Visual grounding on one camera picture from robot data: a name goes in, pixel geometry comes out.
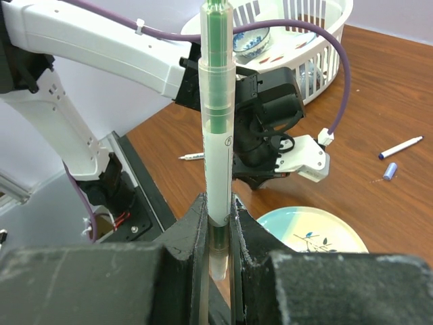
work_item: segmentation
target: plate with leaf design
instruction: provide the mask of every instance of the plate with leaf design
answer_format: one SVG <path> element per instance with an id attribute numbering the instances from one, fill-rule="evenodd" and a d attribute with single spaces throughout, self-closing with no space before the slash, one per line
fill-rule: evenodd
<path id="1" fill-rule="evenodd" d="M 273 210 L 259 222 L 278 240 L 299 253 L 368 253 L 361 237 L 337 216 L 311 207 Z"/>

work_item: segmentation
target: white basket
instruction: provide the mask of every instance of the white basket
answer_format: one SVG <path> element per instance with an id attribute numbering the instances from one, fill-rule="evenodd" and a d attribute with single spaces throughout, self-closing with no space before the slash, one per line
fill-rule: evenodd
<path id="1" fill-rule="evenodd" d="M 353 9 L 353 0 L 229 0 L 234 8 L 233 24 L 271 19 L 297 19 L 326 29 L 339 42 L 344 24 Z M 200 34 L 200 14 L 182 28 L 182 34 Z M 266 72 L 282 66 L 296 73 L 296 81 L 308 104 L 320 95 L 335 79 L 340 66 L 336 50 L 323 37 L 315 37 L 303 47 L 296 46 L 294 35 L 308 33 L 297 28 L 271 28 L 269 49 L 257 58 L 237 65 Z"/>

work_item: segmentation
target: robotic arm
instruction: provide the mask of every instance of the robotic arm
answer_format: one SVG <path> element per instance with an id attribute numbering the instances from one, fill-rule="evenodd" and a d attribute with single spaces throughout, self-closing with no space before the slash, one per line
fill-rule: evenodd
<path id="1" fill-rule="evenodd" d="M 53 56 L 117 74 L 200 110 L 200 46 L 155 39 L 141 34 L 140 22 L 134 32 L 57 0 L 1 0 L 0 18 L 5 62 L 0 98 L 44 136 L 92 204 L 122 213 L 133 203 L 134 192 L 122 178 L 116 155 L 101 146 L 69 100 Z M 236 86 L 233 177 L 253 189 L 291 172 L 323 179 L 329 171 L 328 143 L 270 131 L 284 123 L 287 131 L 304 116 L 292 71 L 240 69 L 238 74 L 244 78 Z"/>

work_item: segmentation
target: blue marker cap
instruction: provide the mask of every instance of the blue marker cap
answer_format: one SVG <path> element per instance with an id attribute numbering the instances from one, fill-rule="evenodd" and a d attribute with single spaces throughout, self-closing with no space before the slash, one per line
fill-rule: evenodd
<path id="1" fill-rule="evenodd" d="M 384 179 L 386 181 L 390 181 L 394 176 L 396 170 L 397 170 L 397 164 L 395 162 L 390 163 L 388 168 L 385 171 Z"/>

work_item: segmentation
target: wooden table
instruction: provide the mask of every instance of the wooden table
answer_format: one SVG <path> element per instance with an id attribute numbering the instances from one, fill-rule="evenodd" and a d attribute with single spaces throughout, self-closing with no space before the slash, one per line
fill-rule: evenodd
<path id="1" fill-rule="evenodd" d="M 342 43 L 350 58 L 352 91 L 327 149 L 329 177 L 313 183 L 291 175 L 254 192 L 237 181 L 234 191 L 255 218 L 279 207 L 317 207 L 347 222 L 370 252 L 416 254 L 433 266 L 433 47 L 349 26 Z M 329 126 L 342 87 L 341 70 L 290 134 L 315 137 Z M 381 151 L 418 135 L 425 136 L 419 144 L 378 159 Z M 128 138 L 181 218 L 205 191 L 203 161 L 178 159 L 202 151 L 199 113 L 172 104 Z M 398 164 L 394 179 L 377 181 L 390 162 Z M 227 298 L 227 282 L 221 288 Z"/>

